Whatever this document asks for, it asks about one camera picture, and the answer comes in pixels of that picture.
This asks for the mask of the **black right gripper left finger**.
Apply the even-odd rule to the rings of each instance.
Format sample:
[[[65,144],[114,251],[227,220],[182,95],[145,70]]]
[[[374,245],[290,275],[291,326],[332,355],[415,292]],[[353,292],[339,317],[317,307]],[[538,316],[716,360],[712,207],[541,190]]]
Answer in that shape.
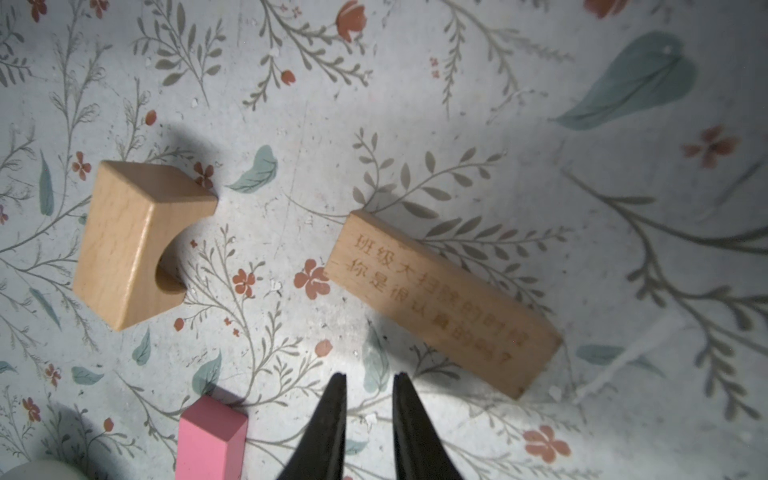
[[[346,413],[346,375],[334,373],[298,446],[278,479],[341,480],[345,458]]]

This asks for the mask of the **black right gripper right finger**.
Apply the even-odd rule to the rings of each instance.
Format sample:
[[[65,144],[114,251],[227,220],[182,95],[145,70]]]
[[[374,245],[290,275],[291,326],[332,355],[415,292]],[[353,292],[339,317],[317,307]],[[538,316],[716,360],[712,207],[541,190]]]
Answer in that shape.
[[[396,478],[457,479],[462,476],[447,455],[409,376],[394,377],[392,427]]]

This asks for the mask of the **engraved rectangular wood block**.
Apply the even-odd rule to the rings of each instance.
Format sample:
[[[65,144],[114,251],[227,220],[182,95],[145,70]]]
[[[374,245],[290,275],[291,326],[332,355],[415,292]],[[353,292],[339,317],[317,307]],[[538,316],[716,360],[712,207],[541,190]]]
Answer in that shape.
[[[324,271],[512,399],[562,344],[549,321],[364,210],[348,215]]]

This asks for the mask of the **arched natural wood block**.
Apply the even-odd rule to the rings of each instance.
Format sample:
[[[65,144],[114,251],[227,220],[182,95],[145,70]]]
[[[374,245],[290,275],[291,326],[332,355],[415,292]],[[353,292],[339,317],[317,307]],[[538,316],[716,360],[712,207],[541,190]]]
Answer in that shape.
[[[160,264],[217,197],[168,165],[103,161],[97,169],[73,292],[115,331],[181,305],[187,289]]]

